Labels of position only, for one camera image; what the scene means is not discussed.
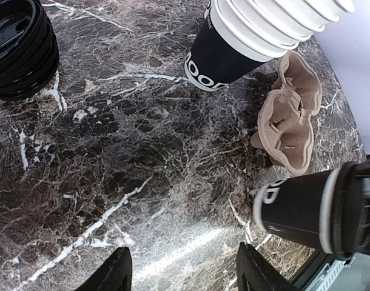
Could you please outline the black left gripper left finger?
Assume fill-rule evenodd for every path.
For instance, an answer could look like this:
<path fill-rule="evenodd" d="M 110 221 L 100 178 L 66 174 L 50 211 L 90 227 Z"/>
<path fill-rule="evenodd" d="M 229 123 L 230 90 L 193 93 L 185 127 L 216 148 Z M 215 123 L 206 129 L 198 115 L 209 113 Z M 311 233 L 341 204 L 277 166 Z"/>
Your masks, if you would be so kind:
<path fill-rule="evenodd" d="M 117 248 L 76 291 L 131 291 L 132 257 L 128 247 Z"/>

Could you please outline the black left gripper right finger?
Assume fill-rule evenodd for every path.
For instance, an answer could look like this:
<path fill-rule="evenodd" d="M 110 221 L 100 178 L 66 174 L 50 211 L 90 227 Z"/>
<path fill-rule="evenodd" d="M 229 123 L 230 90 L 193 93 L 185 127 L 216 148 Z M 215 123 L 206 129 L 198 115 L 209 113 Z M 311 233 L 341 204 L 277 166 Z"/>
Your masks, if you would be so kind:
<path fill-rule="evenodd" d="M 236 257 L 239 291 L 299 290 L 286 280 L 252 245 L 240 243 Z"/>

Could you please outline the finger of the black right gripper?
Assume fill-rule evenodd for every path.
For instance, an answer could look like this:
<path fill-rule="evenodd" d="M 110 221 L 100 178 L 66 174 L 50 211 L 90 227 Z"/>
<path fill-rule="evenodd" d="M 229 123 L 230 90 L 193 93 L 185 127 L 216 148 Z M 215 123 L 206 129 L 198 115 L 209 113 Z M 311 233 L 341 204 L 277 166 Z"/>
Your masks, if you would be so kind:
<path fill-rule="evenodd" d="M 365 162 L 352 166 L 351 176 L 353 178 L 370 178 L 370 158 Z"/>

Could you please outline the black paper coffee cup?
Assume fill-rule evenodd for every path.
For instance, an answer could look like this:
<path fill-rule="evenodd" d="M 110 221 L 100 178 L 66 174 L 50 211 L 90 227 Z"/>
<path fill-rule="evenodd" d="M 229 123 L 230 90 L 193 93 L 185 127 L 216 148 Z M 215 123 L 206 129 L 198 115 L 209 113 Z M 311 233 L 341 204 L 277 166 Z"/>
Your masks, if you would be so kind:
<path fill-rule="evenodd" d="M 261 230 L 331 254 L 331 210 L 341 168 L 282 179 L 255 195 L 253 219 Z"/>

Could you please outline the black plastic cup lid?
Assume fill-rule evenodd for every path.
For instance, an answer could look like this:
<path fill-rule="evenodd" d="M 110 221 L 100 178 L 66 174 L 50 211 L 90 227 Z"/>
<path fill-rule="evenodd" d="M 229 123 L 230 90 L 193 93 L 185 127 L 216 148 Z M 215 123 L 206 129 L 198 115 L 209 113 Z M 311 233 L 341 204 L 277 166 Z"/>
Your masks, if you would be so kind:
<path fill-rule="evenodd" d="M 331 253 L 345 261 L 370 243 L 370 175 L 359 175 L 357 166 L 347 162 L 340 167 L 332 197 Z"/>

